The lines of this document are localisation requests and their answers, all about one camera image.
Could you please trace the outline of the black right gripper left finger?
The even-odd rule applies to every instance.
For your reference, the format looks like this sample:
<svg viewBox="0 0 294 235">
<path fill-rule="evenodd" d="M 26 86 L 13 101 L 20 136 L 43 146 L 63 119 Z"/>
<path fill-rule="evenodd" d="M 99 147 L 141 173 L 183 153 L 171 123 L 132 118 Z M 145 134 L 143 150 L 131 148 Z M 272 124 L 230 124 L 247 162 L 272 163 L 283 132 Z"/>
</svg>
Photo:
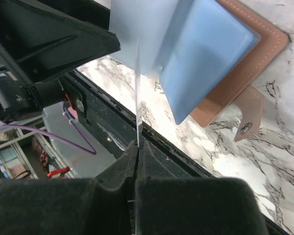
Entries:
<svg viewBox="0 0 294 235">
<path fill-rule="evenodd" d="M 0 180 L 0 235 L 129 235 L 132 141 L 95 178 Z"/>
</svg>

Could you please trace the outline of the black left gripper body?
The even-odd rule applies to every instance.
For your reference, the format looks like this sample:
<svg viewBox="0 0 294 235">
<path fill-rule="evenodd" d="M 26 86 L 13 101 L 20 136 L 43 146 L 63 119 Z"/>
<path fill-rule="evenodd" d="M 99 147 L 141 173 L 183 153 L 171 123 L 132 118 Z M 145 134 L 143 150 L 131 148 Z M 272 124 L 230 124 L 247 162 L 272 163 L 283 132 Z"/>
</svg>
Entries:
<svg viewBox="0 0 294 235">
<path fill-rule="evenodd" d="M 64 101 L 66 92 L 58 79 L 22 85 L 9 71 L 0 71 L 0 121 L 34 118 L 43 109 Z"/>
</svg>

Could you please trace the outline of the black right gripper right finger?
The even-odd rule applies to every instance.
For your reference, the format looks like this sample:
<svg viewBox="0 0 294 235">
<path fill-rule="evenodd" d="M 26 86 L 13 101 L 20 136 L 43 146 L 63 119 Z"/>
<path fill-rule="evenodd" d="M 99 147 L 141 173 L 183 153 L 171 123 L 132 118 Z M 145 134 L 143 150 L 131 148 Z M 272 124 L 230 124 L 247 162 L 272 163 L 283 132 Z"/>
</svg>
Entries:
<svg viewBox="0 0 294 235">
<path fill-rule="evenodd" d="M 138 235 L 267 235 L 250 186 L 238 178 L 152 176 L 140 142 L 143 174 L 135 185 Z"/>
</svg>

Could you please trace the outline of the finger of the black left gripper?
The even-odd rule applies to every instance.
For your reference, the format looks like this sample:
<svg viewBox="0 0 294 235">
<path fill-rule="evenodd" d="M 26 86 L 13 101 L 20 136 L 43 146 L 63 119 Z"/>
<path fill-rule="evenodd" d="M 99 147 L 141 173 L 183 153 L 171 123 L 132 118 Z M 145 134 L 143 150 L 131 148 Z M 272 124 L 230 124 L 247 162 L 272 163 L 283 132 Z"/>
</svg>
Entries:
<svg viewBox="0 0 294 235">
<path fill-rule="evenodd" d="M 109 16 L 93 0 L 0 0 L 0 71 L 37 83 L 119 51 Z"/>
</svg>

